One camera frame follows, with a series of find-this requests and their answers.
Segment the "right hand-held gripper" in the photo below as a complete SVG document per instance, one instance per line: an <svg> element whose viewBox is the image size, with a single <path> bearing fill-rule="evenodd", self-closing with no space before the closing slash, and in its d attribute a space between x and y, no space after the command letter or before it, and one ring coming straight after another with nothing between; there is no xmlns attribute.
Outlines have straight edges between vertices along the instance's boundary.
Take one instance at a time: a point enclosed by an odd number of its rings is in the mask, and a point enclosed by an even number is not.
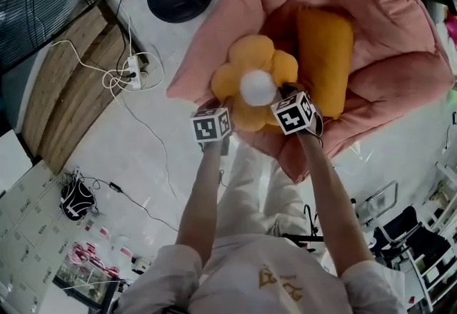
<svg viewBox="0 0 457 314"><path fill-rule="evenodd" d="M284 83L278 88L271 111L285 135L323 134L323 117L309 93L299 83Z"/></svg>

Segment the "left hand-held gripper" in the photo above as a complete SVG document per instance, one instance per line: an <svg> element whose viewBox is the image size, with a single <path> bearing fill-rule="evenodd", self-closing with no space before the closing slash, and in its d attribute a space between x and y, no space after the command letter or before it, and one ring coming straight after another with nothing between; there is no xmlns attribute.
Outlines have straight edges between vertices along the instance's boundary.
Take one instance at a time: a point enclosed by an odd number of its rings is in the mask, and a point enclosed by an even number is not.
<svg viewBox="0 0 457 314"><path fill-rule="evenodd" d="M221 155L229 154L233 123L228 106L223 105L217 98L213 98L193 112L190 120L196 142L202 149L208 143L221 141Z"/></svg>

